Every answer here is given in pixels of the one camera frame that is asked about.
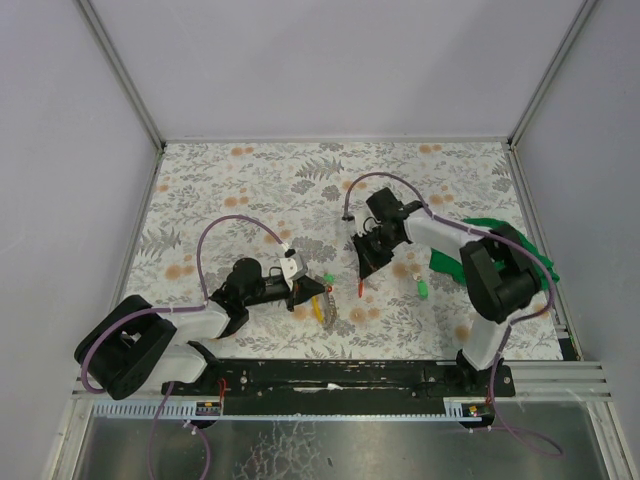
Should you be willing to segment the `numbered keyring organizer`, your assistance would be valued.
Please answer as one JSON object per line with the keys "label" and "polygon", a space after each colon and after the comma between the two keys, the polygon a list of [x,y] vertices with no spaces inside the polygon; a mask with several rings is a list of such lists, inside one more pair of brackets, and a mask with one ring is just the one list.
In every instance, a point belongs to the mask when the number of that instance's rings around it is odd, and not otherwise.
{"label": "numbered keyring organizer", "polygon": [[337,307],[330,292],[316,295],[311,299],[314,317],[322,328],[328,330],[333,327],[337,319]]}

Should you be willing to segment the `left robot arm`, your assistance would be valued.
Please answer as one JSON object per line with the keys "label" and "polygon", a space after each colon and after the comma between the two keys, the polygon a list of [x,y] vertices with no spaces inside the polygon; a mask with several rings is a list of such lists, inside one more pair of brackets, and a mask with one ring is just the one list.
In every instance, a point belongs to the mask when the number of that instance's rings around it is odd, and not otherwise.
{"label": "left robot arm", "polygon": [[293,311],[328,293],[297,254],[275,270],[265,276],[257,260],[242,258],[201,305],[154,307],[140,295],[126,297],[76,347],[84,388],[123,400],[146,384],[192,383],[206,362],[188,352],[190,342],[237,333],[253,306],[282,302]]}

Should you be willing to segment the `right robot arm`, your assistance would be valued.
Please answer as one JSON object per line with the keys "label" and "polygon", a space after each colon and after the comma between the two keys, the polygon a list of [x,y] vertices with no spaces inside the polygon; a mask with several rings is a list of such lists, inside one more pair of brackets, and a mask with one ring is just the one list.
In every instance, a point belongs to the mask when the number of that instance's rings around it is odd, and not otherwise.
{"label": "right robot arm", "polygon": [[522,244],[509,225],[494,229],[460,223],[431,212],[423,202],[402,203],[388,188],[372,194],[366,205],[376,225],[352,236],[364,281],[389,263],[402,244],[430,247],[457,261],[466,291],[480,316],[459,353],[458,363],[476,371],[498,362],[513,323],[526,320],[531,300],[553,277],[543,262]]}

